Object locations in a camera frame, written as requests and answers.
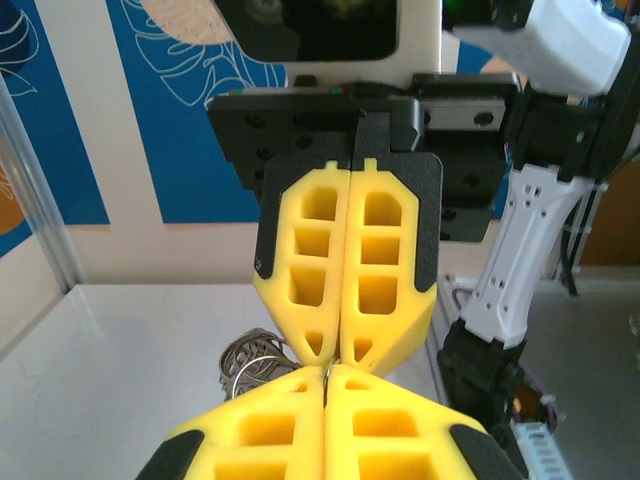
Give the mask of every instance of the black rubber pad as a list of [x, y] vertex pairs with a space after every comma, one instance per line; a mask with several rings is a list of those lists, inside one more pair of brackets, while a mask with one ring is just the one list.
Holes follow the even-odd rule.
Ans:
[[165, 441], [136, 480], [184, 480], [202, 440], [204, 433], [190, 430]]
[[466, 425], [453, 425], [449, 433], [478, 480], [524, 480], [490, 435]]

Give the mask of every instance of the white table surface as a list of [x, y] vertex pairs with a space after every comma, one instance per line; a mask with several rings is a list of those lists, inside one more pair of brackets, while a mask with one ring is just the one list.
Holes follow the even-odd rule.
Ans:
[[[218, 358], [255, 326], [248, 285], [76, 287], [0, 361], [0, 479], [133, 480], [222, 403]], [[425, 349], [389, 379], [435, 398]]]

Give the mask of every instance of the blue wall poster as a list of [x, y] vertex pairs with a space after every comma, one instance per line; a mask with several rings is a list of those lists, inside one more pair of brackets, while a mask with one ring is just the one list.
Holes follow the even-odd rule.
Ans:
[[231, 89], [284, 86], [242, 53], [210, 0], [107, 2], [164, 223], [257, 221], [205, 112]]
[[[107, 224], [71, 106], [33, 0], [0, 0], [0, 73], [29, 135], [63, 220]], [[0, 256], [30, 234], [0, 171]]]

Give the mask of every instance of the rectangular cutout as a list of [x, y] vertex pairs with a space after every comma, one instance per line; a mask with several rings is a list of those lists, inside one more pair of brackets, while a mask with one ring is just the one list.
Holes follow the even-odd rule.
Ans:
[[358, 464], [360, 480], [438, 480], [426, 453], [367, 452]]
[[372, 315], [388, 315], [396, 309], [398, 279], [395, 277], [360, 277], [358, 310]]
[[418, 428], [405, 410], [363, 408], [353, 415], [353, 434], [356, 437], [417, 437]]
[[297, 305], [318, 307], [324, 298], [326, 272], [315, 268], [291, 267], [289, 300]]
[[240, 446], [291, 445], [295, 426], [291, 414], [250, 413], [239, 425]]
[[329, 256], [329, 230], [311, 228], [294, 229], [295, 253], [310, 257]]
[[215, 480], [284, 480], [287, 464], [216, 463]]
[[398, 200], [385, 192], [372, 192], [364, 201], [364, 224], [399, 227], [402, 207]]
[[394, 237], [364, 237], [360, 261], [364, 265], [398, 265], [400, 239]]
[[302, 199], [302, 218], [334, 221], [337, 206], [338, 191], [335, 188], [316, 187]]

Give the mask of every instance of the metal frame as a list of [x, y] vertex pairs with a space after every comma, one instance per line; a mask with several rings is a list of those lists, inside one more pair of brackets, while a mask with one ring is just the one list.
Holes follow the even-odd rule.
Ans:
[[62, 216], [1, 75], [0, 165], [62, 292], [84, 283]]
[[519, 423], [512, 428], [531, 478], [573, 480], [556, 441], [544, 423]]

